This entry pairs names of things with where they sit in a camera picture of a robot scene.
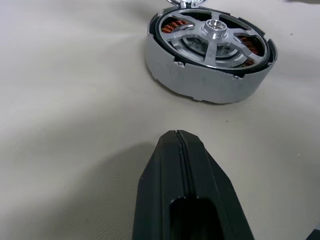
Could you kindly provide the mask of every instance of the motor housing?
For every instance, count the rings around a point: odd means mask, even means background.
[[[152,18],[146,64],[178,94],[216,104],[242,101],[274,66],[277,48],[250,22],[200,3],[175,0]]]

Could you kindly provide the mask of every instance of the table surface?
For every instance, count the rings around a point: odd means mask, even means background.
[[[277,45],[253,96],[196,102],[144,62],[165,0],[0,0],[0,238],[129,240],[159,137],[198,135],[256,240],[305,240],[320,221],[320,1],[210,0]]]

